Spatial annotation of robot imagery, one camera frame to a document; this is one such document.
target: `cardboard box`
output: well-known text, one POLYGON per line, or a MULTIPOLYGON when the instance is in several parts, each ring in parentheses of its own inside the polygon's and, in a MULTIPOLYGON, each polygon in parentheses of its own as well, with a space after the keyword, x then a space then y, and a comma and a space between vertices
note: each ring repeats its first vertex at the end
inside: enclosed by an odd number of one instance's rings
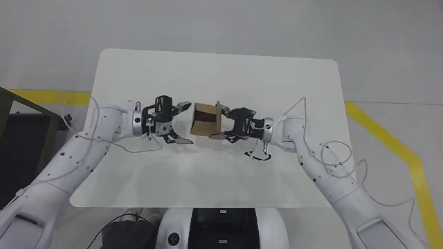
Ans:
POLYGON ((192 118, 191 134, 207 136, 214 139, 224 139, 222 131, 222 106, 217 101, 216 105, 194 103, 194 116, 192 118))

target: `white tabletop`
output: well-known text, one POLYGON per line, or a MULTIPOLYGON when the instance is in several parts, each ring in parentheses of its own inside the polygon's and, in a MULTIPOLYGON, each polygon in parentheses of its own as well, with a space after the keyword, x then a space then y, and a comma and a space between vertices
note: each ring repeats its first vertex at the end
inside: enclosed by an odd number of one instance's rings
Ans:
MULTIPOLYGON (((247 107, 257 118, 279 118, 307 98, 311 134, 350 144, 337 63, 245 55, 107 49, 100 55, 92 95, 99 104, 128 107, 128 100, 154 103, 158 95, 180 101, 247 107)), ((329 207, 293 154, 270 146, 272 160, 244 155, 255 140, 209 140, 190 135, 193 107, 174 119, 176 132, 193 145, 128 154, 112 147, 71 197, 76 207, 303 208, 329 207)), ((302 116, 302 107, 294 115, 302 116)), ((225 121, 224 129, 229 128, 225 121)), ((146 139, 121 142, 128 149, 153 148, 146 139)), ((345 149, 336 150, 347 157, 345 149)), ((352 160, 346 163, 353 167, 352 160)))

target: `gray floor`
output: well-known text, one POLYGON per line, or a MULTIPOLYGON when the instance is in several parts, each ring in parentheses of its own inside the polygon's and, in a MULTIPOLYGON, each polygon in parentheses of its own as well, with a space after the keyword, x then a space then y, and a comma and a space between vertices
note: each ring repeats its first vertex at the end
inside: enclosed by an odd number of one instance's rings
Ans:
MULTIPOLYGON (((371 102, 357 104, 421 156, 442 224, 442 39, 443 0, 0 0, 0 86, 90 91, 105 48, 334 59, 345 100, 371 102)), ((81 125, 82 107, 66 111, 81 125)), ((403 161, 349 127, 368 189, 389 203, 413 196, 403 161)), ((83 247, 118 212, 67 207, 53 248, 83 247)), ((407 219, 408 207, 390 212, 407 219)), ((349 246, 335 214, 307 229, 282 213, 303 248, 349 246)), ((424 237, 418 210, 413 226, 424 237)))

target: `yellow floor line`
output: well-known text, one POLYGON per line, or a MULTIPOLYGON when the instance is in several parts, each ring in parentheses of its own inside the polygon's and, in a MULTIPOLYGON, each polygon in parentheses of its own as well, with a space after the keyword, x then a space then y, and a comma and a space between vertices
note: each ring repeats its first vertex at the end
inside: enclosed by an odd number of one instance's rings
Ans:
POLYGON ((89 105, 90 92, 83 91, 38 91, 30 89, 9 89, 35 104, 89 105))
MULTIPOLYGON (((20 95, 37 104, 67 104, 84 105, 89 104, 89 92, 79 91, 36 91, 10 89, 13 93, 20 95)), ((357 105, 346 102, 347 114, 354 118, 362 127, 367 129, 374 137, 380 140, 387 148, 403 159, 407 164, 412 179, 415 196, 417 197, 420 212, 422 214, 424 227, 428 236, 429 246, 432 249, 443 248, 443 237, 440 225, 432 201, 431 192, 426 182, 426 176, 422 162, 414 152, 409 150, 403 143, 387 132, 371 117, 366 115, 357 105)))
POLYGON ((387 148, 396 153, 396 155, 408 165, 410 177, 414 185, 415 196, 417 197, 426 235, 428 236, 429 246, 432 249, 443 248, 442 232, 420 157, 365 114, 357 105, 352 102, 346 102, 345 106, 346 112, 351 118, 354 118, 363 128, 368 130, 387 148))

